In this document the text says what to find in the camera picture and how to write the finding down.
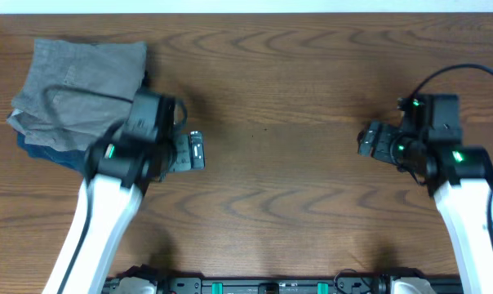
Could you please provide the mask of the grey cotton shorts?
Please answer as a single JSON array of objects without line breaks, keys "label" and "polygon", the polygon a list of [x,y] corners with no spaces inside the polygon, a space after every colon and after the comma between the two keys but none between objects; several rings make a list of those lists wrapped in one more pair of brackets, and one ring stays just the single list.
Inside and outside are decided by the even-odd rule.
[{"label": "grey cotton shorts", "polygon": [[147,45],[37,39],[7,119],[31,145],[84,150],[129,114],[144,79]]}]

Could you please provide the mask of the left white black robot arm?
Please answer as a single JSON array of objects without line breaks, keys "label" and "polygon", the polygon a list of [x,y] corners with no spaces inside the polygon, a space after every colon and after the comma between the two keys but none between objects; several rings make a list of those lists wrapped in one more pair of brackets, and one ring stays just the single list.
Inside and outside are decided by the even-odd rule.
[{"label": "left white black robot arm", "polygon": [[100,293],[149,183],[205,167],[200,131],[163,140],[102,137],[87,151],[86,175],[46,293]]}]

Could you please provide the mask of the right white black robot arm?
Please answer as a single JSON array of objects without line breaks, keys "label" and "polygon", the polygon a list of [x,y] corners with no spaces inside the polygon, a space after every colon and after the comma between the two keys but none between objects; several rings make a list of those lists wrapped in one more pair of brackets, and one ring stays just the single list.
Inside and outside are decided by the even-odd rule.
[{"label": "right white black robot arm", "polygon": [[466,293],[493,293],[493,166],[483,147],[464,146],[457,126],[395,127],[373,121],[358,153],[394,165],[426,187],[450,235]]}]

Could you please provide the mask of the folded navy blue shorts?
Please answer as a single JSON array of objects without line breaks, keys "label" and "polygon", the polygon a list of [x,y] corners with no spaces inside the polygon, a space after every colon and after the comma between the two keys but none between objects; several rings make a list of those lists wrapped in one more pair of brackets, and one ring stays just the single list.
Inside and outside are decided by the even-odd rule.
[{"label": "folded navy blue shorts", "polygon": [[87,147],[127,117],[144,73],[31,73],[7,123],[32,158],[82,170]]}]

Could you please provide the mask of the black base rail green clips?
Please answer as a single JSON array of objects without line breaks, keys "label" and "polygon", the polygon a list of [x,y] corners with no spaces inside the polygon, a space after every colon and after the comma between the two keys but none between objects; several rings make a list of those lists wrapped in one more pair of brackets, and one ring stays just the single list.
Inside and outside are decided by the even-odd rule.
[{"label": "black base rail green clips", "polygon": [[122,274],[107,278],[101,291],[153,294],[464,293],[457,276],[426,276],[412,268],[396,268],[378,274],[343,269],[333,277],[320,278],[205,278],[188,274],[164,275],[147,265],[133,266]]}]

